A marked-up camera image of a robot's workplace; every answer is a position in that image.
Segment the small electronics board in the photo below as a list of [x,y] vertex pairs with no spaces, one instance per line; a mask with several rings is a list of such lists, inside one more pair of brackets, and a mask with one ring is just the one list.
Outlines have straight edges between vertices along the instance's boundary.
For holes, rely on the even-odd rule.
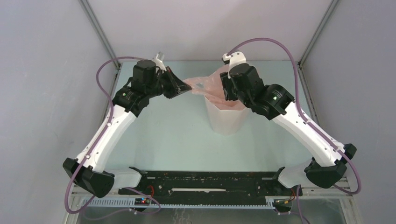
[[151,200],[149,198],[136,198],[134,201],[135,206],[148,206],[151,204]]

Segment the aluminium frame rail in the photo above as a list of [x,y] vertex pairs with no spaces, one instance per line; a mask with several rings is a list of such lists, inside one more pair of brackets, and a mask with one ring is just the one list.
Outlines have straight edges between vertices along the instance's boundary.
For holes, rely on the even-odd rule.
[[82,188],[72,192],[72,205],[80,208],[231,208],[271,209],[290,205],[300,199],[349,199],[352,196],[331,187],[322,189],[313,184],[286,188],[267,173],[231,173],[216,176],[185,176],[183,174],[151,173],[144,177],[136,190],[113,189],[102,198],[89,201],[91,195]]

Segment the white plastic trash bin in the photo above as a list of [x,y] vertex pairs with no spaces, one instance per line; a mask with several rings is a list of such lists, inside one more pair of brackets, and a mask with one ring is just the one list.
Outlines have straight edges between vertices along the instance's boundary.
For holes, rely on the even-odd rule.
[[222,110],[205,98],[205,105],[213,131],[223,136],[235,134],[242,127],[249,109]]

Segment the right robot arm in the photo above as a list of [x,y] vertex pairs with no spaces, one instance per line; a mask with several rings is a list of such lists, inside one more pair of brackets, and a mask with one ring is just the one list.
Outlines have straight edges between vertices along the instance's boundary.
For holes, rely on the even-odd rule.
[[312,159],[294,167],[282,167],[272,181],[272,190],[284,195],[290,188],[311,182],[328,189],[344,176],[347,160],[357,149],[353,144],[334,141],[329,144],[320,127],[304,112],[299,113],[295,99],[279,84],[264,84],[254,66],[239,64],[220,74],[225,99],[240,101],[252,112],[262,115],[291,133],[311,153]]

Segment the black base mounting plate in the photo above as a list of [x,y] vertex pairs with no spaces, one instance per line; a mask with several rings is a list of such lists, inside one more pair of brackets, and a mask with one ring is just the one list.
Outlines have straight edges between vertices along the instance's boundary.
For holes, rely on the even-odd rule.
[[302,195],[275,172],[144,171],[135,189],[169,206],[271,206],[267,199]]

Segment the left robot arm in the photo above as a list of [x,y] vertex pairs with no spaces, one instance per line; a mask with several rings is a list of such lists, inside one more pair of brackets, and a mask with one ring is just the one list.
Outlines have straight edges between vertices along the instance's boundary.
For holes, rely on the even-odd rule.
[[162,61],[138,61],[127,82],[115,93],[112,107],[92,140],[76,158],[66,158],[63,162],[73,184],[97,198],[124,187],[136,194],[146,192],[148,182],[141,173],[131,168],[106,172],[107,161],[121,136],[149,105],[151,98],[163,95],[172,99],[191,90]]

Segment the pink plastic trash bag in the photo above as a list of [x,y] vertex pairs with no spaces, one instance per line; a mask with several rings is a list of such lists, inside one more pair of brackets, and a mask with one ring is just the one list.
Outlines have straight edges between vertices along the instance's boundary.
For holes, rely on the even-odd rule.
[[244,110],[246,107],[240,101],[225,100],[220,74],[227,71],[228,66],[222,66],[209,76],[188,78],[183,82],[192,88],[192,94],[203,95],[220,110]]

